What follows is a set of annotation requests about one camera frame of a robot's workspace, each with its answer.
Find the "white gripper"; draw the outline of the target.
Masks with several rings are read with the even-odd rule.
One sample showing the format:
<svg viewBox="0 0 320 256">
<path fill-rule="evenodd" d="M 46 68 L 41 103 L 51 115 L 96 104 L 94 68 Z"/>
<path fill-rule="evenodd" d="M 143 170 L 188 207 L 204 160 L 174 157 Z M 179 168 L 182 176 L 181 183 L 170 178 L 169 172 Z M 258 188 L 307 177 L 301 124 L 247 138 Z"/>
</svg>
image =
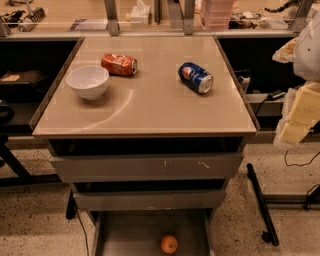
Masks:
<svg viewBox="0 0 320 256">
<path fill-rule="evenodd" d="M 283 64 L 294 62 L 297 41 L 297 37 L 288 41 L 273 54 L 272 60 Z M 319 120 L 320 83 L 308 82 L 298 89 L 288 122 L 294 126 L 314 126 Z"/>
</svg>

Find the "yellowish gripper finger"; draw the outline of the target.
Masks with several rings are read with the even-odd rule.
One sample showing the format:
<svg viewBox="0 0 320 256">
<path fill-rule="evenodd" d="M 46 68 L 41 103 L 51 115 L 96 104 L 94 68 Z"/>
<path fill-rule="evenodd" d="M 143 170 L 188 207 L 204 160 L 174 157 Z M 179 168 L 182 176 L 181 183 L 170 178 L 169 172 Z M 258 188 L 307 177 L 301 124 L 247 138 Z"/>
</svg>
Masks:
<svg viewBox="0 0 320 256">
<path fill-rule="evenodd" d="M 305 117 L 306 111 L 300 106 L 301 95 L 290 88 L 284 97 L 282 118 L 276 127 L 273 144 L 276 147 L 297 146 L 308 134 L 311 122 Z"/>
</svg>

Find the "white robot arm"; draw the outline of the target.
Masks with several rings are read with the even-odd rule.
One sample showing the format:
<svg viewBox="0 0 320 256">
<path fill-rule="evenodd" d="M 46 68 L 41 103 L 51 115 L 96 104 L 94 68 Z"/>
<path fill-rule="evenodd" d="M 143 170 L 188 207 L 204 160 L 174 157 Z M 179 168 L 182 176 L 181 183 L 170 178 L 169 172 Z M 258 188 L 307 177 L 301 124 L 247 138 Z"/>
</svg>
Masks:
<svg viewBox="0 0 320 256">
<path fill-rule="evenodd" d="M 290 40 L 272 59 L 293 63 L 294 74 L 305 80 L 299 89 L 285 95 L 282 118 L 274 145 L 287 150 L 297 146 L 320 121 L 320 12 L 316 12 L 299 36 Z"/>
</svg>

